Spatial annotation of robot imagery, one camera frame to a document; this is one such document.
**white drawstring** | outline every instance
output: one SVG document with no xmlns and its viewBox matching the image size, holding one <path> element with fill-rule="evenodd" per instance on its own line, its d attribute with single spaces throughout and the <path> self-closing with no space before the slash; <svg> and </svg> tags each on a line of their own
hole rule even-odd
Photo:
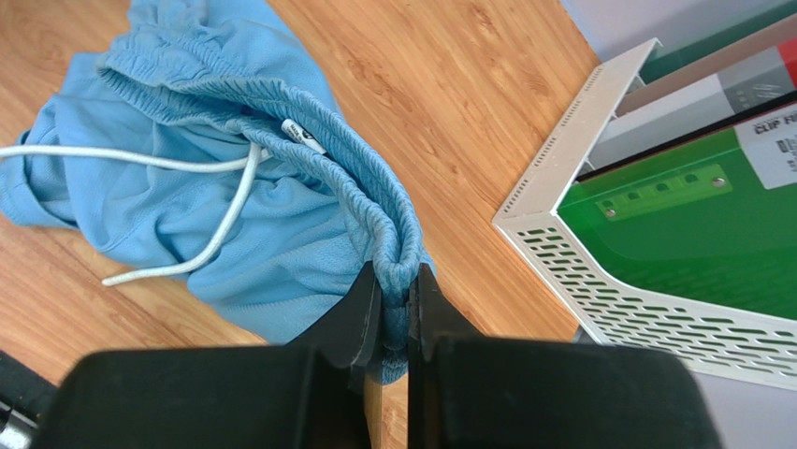
<svg viewBox="0 0 797 449">
<path fill-rule="evenodd" d="M 283 130 L 296 143 L 302 143 L 321 154 L 326 153 L 326 150 L 318 144 L 312 135 L 307 133 L 307 131 L 296 122 L 286 119 L 283 122 Z M 255 174 L 257 173 L 257 166 L 271 157 L 271 153 L 268 152 L 268 150 L 264 150 L 260 145 L 254 142 L 250 144 L 249 155 L 247 157 L 234 161 L 212 163 L 183 162 L 174 159 L 166 159 L 164 157 L 148 156 L 137 152 L 126 152 L 124 150 L 113 150 L 108 148 L 62 147 L 58 145 L 16 145 L 0 148 L 0 158 L 27 155 L 97 157 L 192 173 L 222 173 L 243 168 L 238 190 L 233 196 L 222 222 L 219 223 L 219 227 L 216 228 L 212 238 L 210 238 L 210 242 L 208 242 L 208 245 L 201 253 L 181 264 L 168 267 L 137 269 L 118 276 L 106 278 L 102 283 L 107 286 L 135 281 L 136 279 L 174 276 L 194 271 L 207 264 L 216 253 L 219 252 L 227 234 L 229 234 L 230 229 L 232 229 L 233 224 L 238 219 L 240 211 L 243 209 L 244 203 L 246 203 L 246 198 L 249 197 L 249 193 L 252 190 Z"/>
<path fill-rule="evenodd" d="M 249 192 L 252 190 L 254 183 L 254 175 L 257 173 L 257 166 L 260 164 L 260 146 L 252 142 L 249 147 L 249 157 L 246 158 L 246 165 L 243 168 L 243 174 L 240 175 L 240 184 L 238 190 L 230 201 L 230 207 L 225 213 L 225 217 L 213 233 L 208 246 L 197 254 L 193 259 L 187 260 L 181 264 L 172 265 L 169 267 L 160 268 L 144 268 L 130 271 L 128 273 L 120 274 L 106 278 L 102 281 L 103 285 L 111 286 L 119 283 L 135 281 L 142 278 L 155 278 L 159 276 L 174 276 L 176 274 L 188 273 L 194 271 L 207 264 L 212 257 L 218 253 L 222 244 L 225 242 L 227 234 L 232 229 L 233 224 L 238 219 L 240 210 L 243 209 L 243 204 L 246 203 L 246 198 L 249 197 Z"/>
<path fill-rule="evenodd" d="M 15 145 L 12 147 L 0 148 L 0 157 L 27 155 L 98 157 L 101 159 L 113 159 L 141 164 L 143 166 L 153 166 L 192 173 L 222 173 L 225 171 L 240 170 L 246 166 L 246 161 L 249 159 L 248 157 L 242 157 L 234 161 L 204 163 L 183 162 L 174 159 L 166 159 L 164 157 L 148 156 L 137 152 L 126 152 L 124 150 L 112 150 L 108 148 L 62 147 L 59 145 Z M 262 150 L 260 161 L 265 161 L 270 157 L 271 154 L 268 153 L 268 150 Z"/>
</svg>

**printed label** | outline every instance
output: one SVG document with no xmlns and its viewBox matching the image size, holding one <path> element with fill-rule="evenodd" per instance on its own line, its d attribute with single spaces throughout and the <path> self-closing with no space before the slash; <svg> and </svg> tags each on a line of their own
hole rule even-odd
<svg viewBox="0 0 797 449">
<path fill-rule="evenodd" d="M 765 189 L 797 182 L 797 106 L 772 111 L 733 129 Z"/>
<path fill-rule="evenodd" d="M 283 132 L 296 143 L 303 143 L 321 154 L 326 154 L 324 147 L 322 147 L 321 144 L 315 140 L 312 134 L 308 133 L 306 129 L 301 127 L 293 120 L 285 119 L 281 128 L 283 129 Z"/>
</svg>

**wood grain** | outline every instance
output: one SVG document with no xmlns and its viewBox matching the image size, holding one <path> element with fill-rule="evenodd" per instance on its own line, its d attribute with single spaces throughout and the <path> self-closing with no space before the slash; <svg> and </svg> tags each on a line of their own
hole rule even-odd
<svg viewBox="0 0 797 449">
<path fill-rule="evenodd" d="M 485 332 L 568 339 L 574 320 L 490 219 L 597 60 L 557 0 L 273 0 L 344 114 L 404 182 L 449 299 Z M 0 2 L 0 143 L 29 127 L 72 54 L 127 30 L 122 0 Z M 166 280 L 61 230 L 0 220 L 0 348 L 53 382 L 106 348 L 262 341 Z M 406 378 L 384 390 L 385 447 L 406 439 Z"/>
</svg>

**white tag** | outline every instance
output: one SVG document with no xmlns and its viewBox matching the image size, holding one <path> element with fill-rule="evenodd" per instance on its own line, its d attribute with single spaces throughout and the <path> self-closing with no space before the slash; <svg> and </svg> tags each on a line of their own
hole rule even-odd
<svg viewBox="0 0 797 449">
<path fill-rule="evenodd" d="M 797 106 L 774 110 L 733 129 L 765 189 L 797 182 Z"/>
<path fill-rule="evenodd" d="M 282 129 L 296 143 L 302 143 L 321 154 L 326 154 L 326 150 L 318 143 L 318 140 L 293 120 L 285 119 Z"/>
</svg>

